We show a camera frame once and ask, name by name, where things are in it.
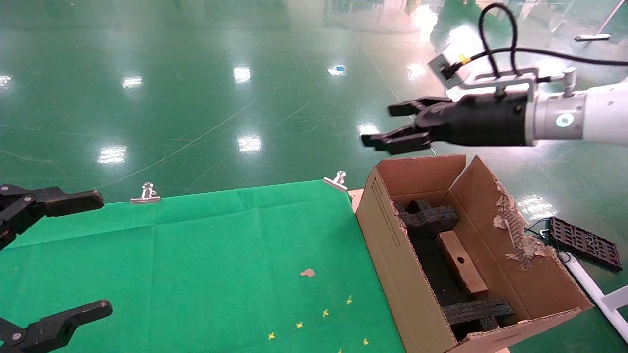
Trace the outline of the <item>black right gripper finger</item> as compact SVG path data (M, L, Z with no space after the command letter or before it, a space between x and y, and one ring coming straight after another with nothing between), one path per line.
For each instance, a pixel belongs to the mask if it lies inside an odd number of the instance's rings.
M389 115L391 117L402 117L419 114L427 107L431 107L438 103L452 103L449 98L441 98L435 96L425 96L423 98L411 99L399 103L389 105Z
M385 134L362 134L363 147L390 155L400 155L431 148L431 129L415 124Z

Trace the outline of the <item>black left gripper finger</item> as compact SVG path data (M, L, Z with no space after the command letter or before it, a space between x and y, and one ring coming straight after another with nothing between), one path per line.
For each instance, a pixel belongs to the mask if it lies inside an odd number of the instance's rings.
M4 250L43 217L61 217L103 208L96 190L67 194L58 187L29 190L0 187L0 249Z
M112 315L108 300L97 300L29 324L23 328L6 319L0 319L2 353L49 353L69 344L80 326Z

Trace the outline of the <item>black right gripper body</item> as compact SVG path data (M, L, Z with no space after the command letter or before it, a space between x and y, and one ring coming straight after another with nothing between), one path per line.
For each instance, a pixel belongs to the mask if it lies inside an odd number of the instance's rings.
M528 94L469 94L458 101L422 98L415 116L418 129L433 141L465 147L523 147Z

